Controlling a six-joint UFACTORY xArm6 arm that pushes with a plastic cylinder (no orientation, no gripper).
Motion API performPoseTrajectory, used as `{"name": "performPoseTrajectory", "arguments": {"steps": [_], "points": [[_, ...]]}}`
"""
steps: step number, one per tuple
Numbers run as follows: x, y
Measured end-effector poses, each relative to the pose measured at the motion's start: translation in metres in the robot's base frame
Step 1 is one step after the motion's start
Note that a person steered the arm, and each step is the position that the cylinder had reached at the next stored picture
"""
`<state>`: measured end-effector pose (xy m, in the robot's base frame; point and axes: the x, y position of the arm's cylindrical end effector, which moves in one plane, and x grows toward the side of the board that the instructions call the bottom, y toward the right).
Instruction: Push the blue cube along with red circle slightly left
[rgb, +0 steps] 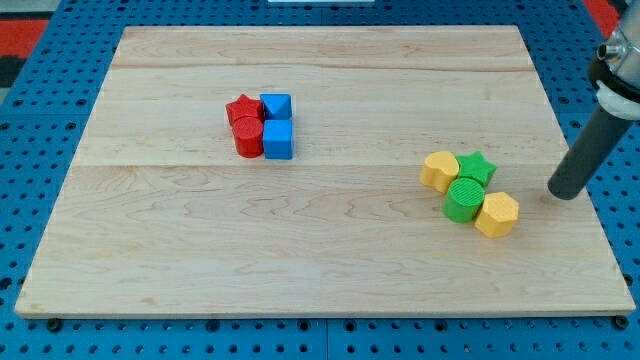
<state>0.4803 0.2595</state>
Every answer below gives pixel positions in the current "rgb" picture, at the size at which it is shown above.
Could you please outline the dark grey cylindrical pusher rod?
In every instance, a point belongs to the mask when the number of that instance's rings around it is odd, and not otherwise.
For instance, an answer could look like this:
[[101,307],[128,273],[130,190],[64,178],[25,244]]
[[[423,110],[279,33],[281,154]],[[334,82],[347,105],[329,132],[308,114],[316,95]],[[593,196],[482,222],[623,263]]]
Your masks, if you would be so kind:
[[561,200],[576,198],[633,123],[598,105],[548,180],[549,192]]

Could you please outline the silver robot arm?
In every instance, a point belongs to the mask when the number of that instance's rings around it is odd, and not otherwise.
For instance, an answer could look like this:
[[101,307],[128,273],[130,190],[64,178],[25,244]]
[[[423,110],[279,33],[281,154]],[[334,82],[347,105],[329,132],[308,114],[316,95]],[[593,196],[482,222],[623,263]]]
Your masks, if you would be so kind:
[[613,1],[620,20],[588,68],[598,105],[547,182],[562,200],[577,197],[639,120],[639,3]]

